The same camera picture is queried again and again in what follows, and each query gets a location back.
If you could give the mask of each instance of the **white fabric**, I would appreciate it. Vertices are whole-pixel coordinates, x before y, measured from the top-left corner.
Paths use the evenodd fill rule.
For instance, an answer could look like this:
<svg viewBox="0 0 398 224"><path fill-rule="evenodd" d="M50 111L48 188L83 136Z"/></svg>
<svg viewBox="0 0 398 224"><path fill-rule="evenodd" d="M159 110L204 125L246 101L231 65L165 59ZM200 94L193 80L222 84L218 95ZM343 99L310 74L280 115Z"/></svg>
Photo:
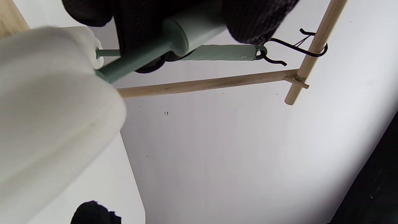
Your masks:
<svg viewBox="0 0 398 224"><path fill-rule="evenodd" d="M61 28L0 40L0 223L23 224L110 143L126 111Z"/></svg>
<svg viewBox="0 0 398 224"><path fill-rule="evenodd" d="M67 31L76 40L90 60L93 68L99 69L103 66L103 57L97 59L96 53L97 48L102 49L101 42L95 37L92 30L85 26L72 26L61 29Z"/></svg>

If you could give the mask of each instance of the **wooden stick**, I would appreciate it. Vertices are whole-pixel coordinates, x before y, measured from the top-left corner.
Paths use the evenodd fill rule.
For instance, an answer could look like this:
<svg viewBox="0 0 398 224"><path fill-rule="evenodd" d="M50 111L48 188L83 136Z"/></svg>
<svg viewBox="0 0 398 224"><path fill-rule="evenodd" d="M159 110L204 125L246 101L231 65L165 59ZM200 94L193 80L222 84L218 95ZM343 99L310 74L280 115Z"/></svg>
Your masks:
<svg viewBox="0 0 398 224"><path fill-rule="evenodd" d="M329 38L347 0L331 0L326 10L326 13L316 31L314 40L311 43L309 51L313 53L320 53ZM297 72L298 77L304 82L310 75L312 68L315 65L317 57L311 57L306 55L300 69ZM289 92L287 93L285 103L288 105L293 105L296 102L297 97L300 94L301 86L297 84L292 84Z"/></svg>
<svg viewBox="0 0 398 224"><path fill-rule="evenodd" d="M217 88L226 88L233 86L244 86L259 83L269 83L275 81L281 81L284 77L295 77L297 69L275 71L267 73L258 73L251 75L240 75L217 79L205 79L197 81L188 81L181 83L169 83L160 84L153 86L139 86L131 88L120 88L118 89L123 99L139 97L139 96L156 96L166 94L176 94L183 92L195 92L202 90L210 90Z"/></svg>
<svg viewBox="0 0 398 224"><path fill-rule="evenodd" d="M300 82L300 81L298 81L298 80L295 80L294 78L291 78L291 77L289 77L289 76L285 76L285 77L283 78L283 80L288 81L288 82L290 82L290 83L292 83L292 84L296 84L296 85L298 85L298 86L300 86L300 87L302 87L302 88L304 88L304 89L308 89L308 88L310 87L309 85L307 85L307 84L305 84L305 83L302 83L302 82Z"/></svg>
<svg viewBox="0 0 398 224"><path fill-rule="evenodd" d="M12 0L0 0L0 38L30 29Z"/></svg>

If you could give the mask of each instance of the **green metal rod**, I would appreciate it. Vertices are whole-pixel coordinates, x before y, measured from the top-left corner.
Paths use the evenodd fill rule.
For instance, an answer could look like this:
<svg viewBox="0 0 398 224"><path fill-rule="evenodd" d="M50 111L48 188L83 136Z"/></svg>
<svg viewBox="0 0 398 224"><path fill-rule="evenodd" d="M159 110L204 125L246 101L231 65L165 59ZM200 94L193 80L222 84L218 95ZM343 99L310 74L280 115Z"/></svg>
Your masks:
<svg viewBox="0 0 398 224"><path fill-rule="evenodd" d="M105 81L113 83L171 50L172 42L167 36L162 36L130 54L123 55L121 58L100 68L96 73Z"/></svg>
<svg viewBox="0 0 398 224"><path fill-rule="evenodd" d="M120 50L118 49L98 49L97 59L100 57L120 57Z"/></svg>

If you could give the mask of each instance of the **white surface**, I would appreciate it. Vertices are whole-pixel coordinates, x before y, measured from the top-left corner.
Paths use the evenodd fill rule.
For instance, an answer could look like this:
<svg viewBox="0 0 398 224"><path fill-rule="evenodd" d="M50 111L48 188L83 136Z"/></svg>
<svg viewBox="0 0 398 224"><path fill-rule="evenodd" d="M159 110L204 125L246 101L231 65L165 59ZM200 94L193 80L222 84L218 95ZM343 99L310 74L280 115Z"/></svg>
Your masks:
<svg viewBox="0 0 398 224"><path fill-rule="evenodd" d="M28 224L69 224L76 208L90 200L116 211L123 224L145 223L144 207L119 134L91 166Z"/></svg>
<svg viewBox="0 0 398 224"><path fill-rule="evenodd" d="M61 0L14 0L31 28L81 26L62 7ZM145 212L120 134L61 195L29 224L70 223L83 202L97 200L116 211L123 223L145 223Z"/></svg>
<svg viewBox="0 0 398 224"><path fill-rule="evenodd" d="M328 2L300 0L274 37L294 44L300 28L315 32ZM127 100L122 136L147 223L329 222L397 109L397 8L349 0L294 106L283 102L288 82ZM111 28L95 33L115 45ZM224 33L210 43L234 41ZM116 86L295 69L304 57L267 47L288 66L183 61Z"/></svg>

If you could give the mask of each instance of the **black metal hook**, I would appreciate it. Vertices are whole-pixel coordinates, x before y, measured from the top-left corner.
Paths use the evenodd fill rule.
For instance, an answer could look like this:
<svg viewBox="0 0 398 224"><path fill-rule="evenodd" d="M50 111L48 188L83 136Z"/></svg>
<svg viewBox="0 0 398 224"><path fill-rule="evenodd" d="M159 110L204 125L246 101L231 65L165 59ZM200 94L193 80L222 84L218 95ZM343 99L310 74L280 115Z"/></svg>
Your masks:
<svg viewBox="0 0 398 224"><path fill-rule="evenodd" d="M277 42L277 43L282 44L282 45L284 45L284 46L286 46L286 47L288 47L288 48L291 48L291 49L293 49L293 50L299 51L299 52L304 53L304 54L306 54L306 55L309 55L309 56L311 56L311 57L321 57L321 56L323 56L323 55L327 52L327 50L328 50L328 44L325 44L325 47L324 47L323 51L322 51L321 53L319 53L319 54L315 54L315 53L312 53L312 52L310 52L310 51L307 51L307 50L304 50L304 49L302 49L302 48L299 48L299 46L300 46L308 37L310 37L310 36L315 36L315 34L316 34L316 33L312 33L312 32L307 32L307 31L303 30L302 28L300 29L300 32L301 32L302 34L304 34L304 35L307 35L307 37L304 38L304 39L302 39L302 40L300 40L300 41L299 41L298 43L296 43L295 45L291 45L291 44L289 44L289 43L287 43L287 42L284 42L284 41L279 40L279 39L276 39L276 38L271 38L271 39L269 39L267 42L269 42L269 41ZM272 64L282 64L282 65L284 65L284 66L287 65L287 63L284 62L284 61L274 61L274 60L271 60L271 59L267 58L267 56L265 55L265 53L264 53L264 55L263 55L263 53L261 53L261 56L262 56L266 61L268 61L268 62L270 62L270 63L272 63Z"/></svg>
<svg viewBox="0 0 398 224"><path fill-rule="evenodd" d="M274 61L274 60L268 58L267 55L265 54L265 51L260 51L260 54L261 54L261 57L264 58L264 59L265 59L266 61L268 61L269 63L272 63L272 64L281 64L281 65L283 65L283 66L286 66L286 65L287 65L287 63L284 62L284 61Z"/></svg>

